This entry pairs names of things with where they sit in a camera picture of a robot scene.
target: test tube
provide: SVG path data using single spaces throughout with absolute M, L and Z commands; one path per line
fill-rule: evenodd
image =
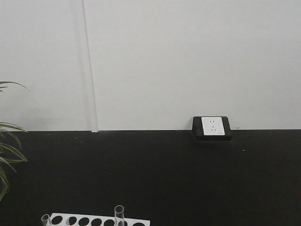
M 41 221 L 42 221 L 43 226 L 51 226 L 51 221 L 50 221 L 49 214 L 44 214 L 41 217 Z
M 124 207 L 116 206 L 115 209 L 115 226 L 125 226 L 124 224 Z

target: green leaf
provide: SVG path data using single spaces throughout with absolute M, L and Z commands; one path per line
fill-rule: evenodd
M 6 178 L 5 171 L 4 171 L 4 169 L 1 166 L 0 166 L 0 178 L 6 184 L 6 187 L 7 187 L 8 191 L 9 191 L 8 179 Z
M 7 83 L 17 84 L 17 85 L 23 86 L 25 89 L 27 89 L 24 85 L 22 85 L 20 83 L 17 83 L 17 82 L 13 82 L 13 81 L 0 81 L 0 84 L 7 84 Z
M 0 131 L 2 131 L 2 132 L 0 132 L 0 136 L 2 136 L 3 138 L 5 138 L 3 132 L 6 132 L 9 135 L 11 135 L 16 140 L 16 142 L 19 145 L 19 148 L 21 149 L 21 142 L 20 142 L 19 138 L 15 134 L 13 134 L 12 132 L 7 131 L 6 129 L 0 129 Z
M 6 159 L 4 158 L 8 163 L 19 163 L 24 162 L 24 160 L 17 160 L 17 159 Z
M 10 168 L 13 169 L 14 172 L 17 173 L 17 171 L 14 169 L 14 167 L 12 167 L 12 166 L 8 163 L 8 161 L 5 160 L 5 158 L 0 157 L 0 161 L 1 161 L 1 162 L 4 162 L 5 164 L 7 164 Z
M 7 133 L 8 133 L 9 135 L 11 135 L 11 136 L 16 140 L 16 142 L 17 142 L 18 145 L 19 145 L 19 148 L 21 149 L 21 142 L 20 142 L 19 138 L 18 138 L 15 134 L 13 134 L 13 133 L 11 133 L 11 132 L 8 132 L 8 131 L 7 131 Z
M 2 198 L 4 197 L 5 193 L 7 192 L 8 187 L 7 185 L 3 182 L 3 186 L 2 186 L 2 191 L 0 193 L 0 201 L 2 200 Z
M 27 131 L 25 129 L 23 129 L 22 127 L 19 127 L 15 124 L 7 123 L 7 122 L 0 122 L 0 129 L 1 129 L 1 127 L 16 129 L 16 130 L 20 130 L 20 131 L 27 133 Z
M 4 143 L 0 143 L 0 146 L 10 150 L 12 153 L 14 153 L 16 156 L 18 156 L 20 159 L 24 160 L 24 161 L 27 161 L 27 159 L 25 158 L 24 155 L 22 155 L 22 153 L 20 151 L 18 151 L 16 148 L 14 148 L 13 146 L 11 145 L 7 145 L 7 144 L 4 144 Z

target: black circular hole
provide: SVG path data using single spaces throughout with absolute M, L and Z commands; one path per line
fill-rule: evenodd
M 106 220 L 104 226 L 114 226 L 115 222 L 113 220 Z
M 67 219 L 66 225 L 74 225 L 76 221 L 77 221 L 76 217 L 70 217 Z
M 89 218 L 82 218 L 79 220 L 79 226 L 86 226 L 89 224 Z
M 118 226 L 127 226 L 127 222 L 125 221 L 123 224 L 122 221 L 120 221 L 120 222 L 118 222 Z
M 56 216 L 51 220 L 51 223 L 53 225 L 58 225 L 59 223 L 61 223 L 62 220 L 63 220 L 62 216 Z
M 133 226 L 145 226 L 145 225 L 142 223 L 135 223 L 135 224 L 133 224 Z
M 101 224 L 102 224 L 102 220 L 100 220 L 99 218 L 96 218 L 91 222 L 91 226 L 100 226 Z

